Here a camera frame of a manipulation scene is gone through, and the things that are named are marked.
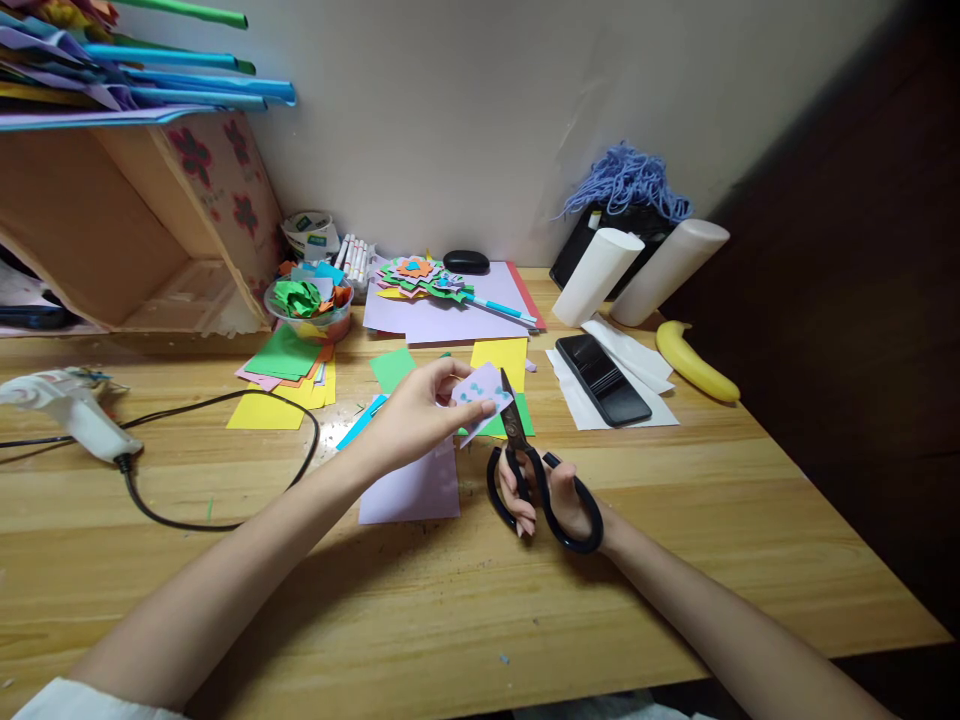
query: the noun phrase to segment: white sleeve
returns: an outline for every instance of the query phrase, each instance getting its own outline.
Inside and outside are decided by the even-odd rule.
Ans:
[[[180,713],[137,705],[94,690],[89,685],[57,678],[13,720],[186,720]]]

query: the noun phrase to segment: blue yarn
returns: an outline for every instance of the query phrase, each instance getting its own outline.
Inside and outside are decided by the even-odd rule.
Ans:
[[[667,185],[667,164],[663,158],[638,153],[626,141],[614,145],[605,157],[593,164],[590,176],[567,198],[563,212],[557,217],[604,200],[608,215],[619,215],[634,204],[652,205],[674,223],[693,214],[690,198],[675,194]]]

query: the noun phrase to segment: black scissors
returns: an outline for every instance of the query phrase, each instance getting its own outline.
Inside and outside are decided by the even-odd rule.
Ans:
[[[517,461],[517,453],[522,452],[530,458],[530,464],[533,466],[533,474],[536,477],[537,488],[543,500],[543,512],[547,516],[547,525],[550,526],[550,531],[557,540],[574,552],[583,554],[593,552],[600,547],[600,543],[603,541],[603,518],[600,516],[600,508],[597,507],[597,501],[593,499],[593,495],[590,494],[586,486],[580,482],[580,478],[574,477],[573,485],[577,490],[577,496],[580,498],[580,502],[583,503],[587,514],[590,516],[590,526],[592,529],[590,531],[590,537],[586,540],[574,540],[567,535],[563,531],[563,528],[560,527],[557,516],[553,514],[553,508],[550,505],[550,488],[547,485],[547,474],[543,469],[544,462],[551,468],[555,468],[560,464],[561,460],[549,452],[544,455],[543,460],[541,460],[540,456],[537,455],[537,451],[527,442],[527,436],[523,434],[523,425],[520,423],[520,411],[517,410],[516,393],[513,392],[513,388],[510,386],[510,380],[507,378],[507,373],[502,368],[500,370],[500,379],[503,383],[503,389],[514,397],[514,402],[510,403],[510,405],[500,413],[500,417],[503,418],[503,427],[507,433],[507,464],[517,478],[517,492],[520,494],[520,498],[530,502],[530,491],[527,488],[526,481],[523,479],[523,474],[520,472],[520,463]],[[503,504],[503,499],[500,497],[500,493],[497,491],[497,464],[500,462],[500,453],[500,448],[494,448],[493,453],[490,455],[490,462],[487,463],[487,492],[490,493],[490,501],[493,503],[493,508],[497,511],[497,514],[507,525],[516,530],[517,519],[507,510]]]

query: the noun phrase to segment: black container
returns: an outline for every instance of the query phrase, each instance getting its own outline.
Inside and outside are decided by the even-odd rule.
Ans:
[[[640,268],[653,257],[657,248],[659,248],[660,245],[663,244],[663,241],[667,239],[667,236],[673,232],[676,225],[665,219],[652,205],[632,205],[619,215],[607,215],[603,208],[604,205],[600,203],[591,203],[587,209],[583,211],[580,220],[577,221],[576,227],[574,227],[573,232],[570,233],[567,244],[563,246],[556,261],[553,263],[553,267],[550,268],[550,277],[553,278],[553,281],[560,289],[563,289],[564,285],[567,284],[570,276],[573,275],[574,269],[577,267],[577,263],[580,262],[580,258],[582,258],[583,254],[587,251],[587,246],[589,246],[590,241],[593,240],[593,234],[596,232],[596,230],[591,230],[587,225],[590,221],[590,215],[595,210],[600,210],[602,214],[600,216],[600,227],[597,228],[598,230],[603,227],[612,227],[616,230],[633,233],[643,240],[643,250],[637,256],[637,259],[630,264],[630,267],[627,268],[623,277],[613,286],[610,294],[607,295],[607,300],[615,300]]]

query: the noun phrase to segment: banana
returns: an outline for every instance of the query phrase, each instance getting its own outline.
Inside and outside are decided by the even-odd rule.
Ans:
[[[736,402],[740,388],[708,365],[683,339],[683,331],[692,327],[669,320],[657,328],[657,349],[674,370],[720,402]]]

